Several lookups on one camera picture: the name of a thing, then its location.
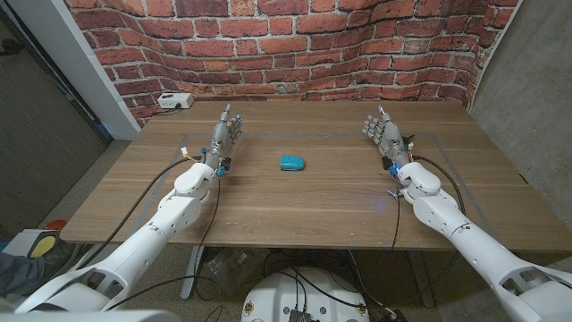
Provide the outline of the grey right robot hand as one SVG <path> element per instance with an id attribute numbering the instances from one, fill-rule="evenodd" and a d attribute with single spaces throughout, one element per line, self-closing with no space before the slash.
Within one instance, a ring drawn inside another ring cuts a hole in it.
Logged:
<path id="1" fill-rule="evenodd" d="M 408 143 L 382 105 L 379 105 L 379 113 L 379 116 L 367 117 L 362 132 L 374 142 L 382 157 L 386 157 L 393 165 L 401 168 L 411 162 Z"/>

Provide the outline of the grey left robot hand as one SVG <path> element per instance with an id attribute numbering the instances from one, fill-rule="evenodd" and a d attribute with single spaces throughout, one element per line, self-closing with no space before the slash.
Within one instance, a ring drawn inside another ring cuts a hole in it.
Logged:
<path id="1" fill-rule="evenodd" d="M 210 146 L 206 149 L 204 163 L 217 169 L 222 160 L 231 156 L 231 152 L 242 133 L 242 119 L 231 115 L 231 104 L 227 103 L 220 120 L 214 127 Z"/>

